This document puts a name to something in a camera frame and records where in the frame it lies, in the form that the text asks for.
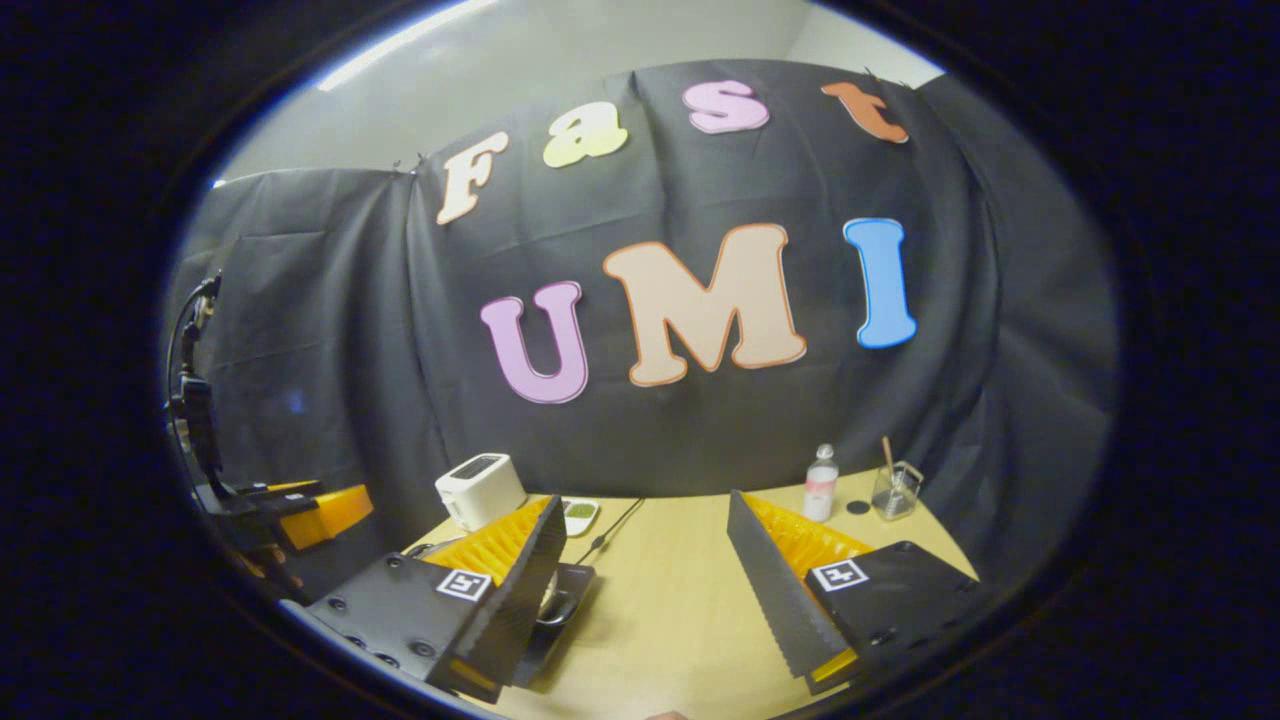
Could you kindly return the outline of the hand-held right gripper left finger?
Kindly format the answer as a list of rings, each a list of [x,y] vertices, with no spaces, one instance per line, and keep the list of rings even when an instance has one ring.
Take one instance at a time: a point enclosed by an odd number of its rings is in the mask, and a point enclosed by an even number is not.
[[[424,559],[388,553],[305,610],[381,670],[494,702],[529,647],[567,538],[540,498]]]

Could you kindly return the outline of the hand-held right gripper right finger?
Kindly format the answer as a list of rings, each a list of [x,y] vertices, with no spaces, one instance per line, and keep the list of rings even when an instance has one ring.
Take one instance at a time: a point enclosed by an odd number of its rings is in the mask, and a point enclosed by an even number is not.
[[[873,550],[741,491],[727,534],[794,676],[818,694],[920,661],[986,606],[986,585],[913,541]]]

